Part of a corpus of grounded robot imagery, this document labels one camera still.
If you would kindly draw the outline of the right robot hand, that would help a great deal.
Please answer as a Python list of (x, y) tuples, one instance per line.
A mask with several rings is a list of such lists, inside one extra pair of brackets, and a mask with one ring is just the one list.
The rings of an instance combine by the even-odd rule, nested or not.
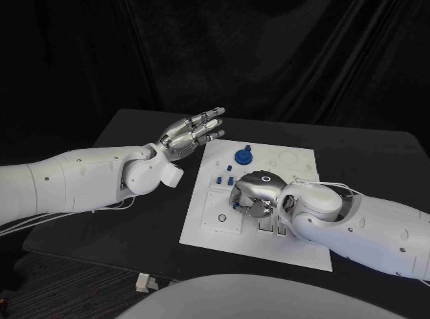
[(279, 197), (287, 183), (271, 172), (260, 170), (237, 180), (230, 193), (230, 206), (241, 214), (263, 219), (277, 208)]

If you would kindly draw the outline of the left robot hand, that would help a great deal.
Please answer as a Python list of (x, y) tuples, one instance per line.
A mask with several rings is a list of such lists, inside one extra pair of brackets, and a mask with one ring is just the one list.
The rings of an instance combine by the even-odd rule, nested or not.
[(215, 132), (222, 124), (218, 117), (224, 113), (225, 108), (218, 107), (183, 118), (163, 131), (156, 146), (170, 162), (186, 158), (199, 146), (225, 134), (224, 130)]

